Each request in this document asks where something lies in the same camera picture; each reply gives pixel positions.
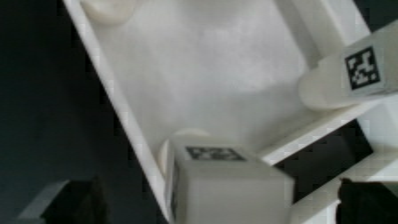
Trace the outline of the translucent gripper left finger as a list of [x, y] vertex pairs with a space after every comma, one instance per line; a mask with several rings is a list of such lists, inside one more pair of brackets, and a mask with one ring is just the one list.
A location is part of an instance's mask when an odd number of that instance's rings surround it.
[[99, 180], [51, 183], [33, 197], [14, 224], [106, 224]]

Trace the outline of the translucent gripper right finger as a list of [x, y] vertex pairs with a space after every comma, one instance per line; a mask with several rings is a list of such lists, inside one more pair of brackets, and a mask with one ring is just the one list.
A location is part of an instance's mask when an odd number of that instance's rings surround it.
[[341, 179], [335, 224], [398, 224], [398, 181]]

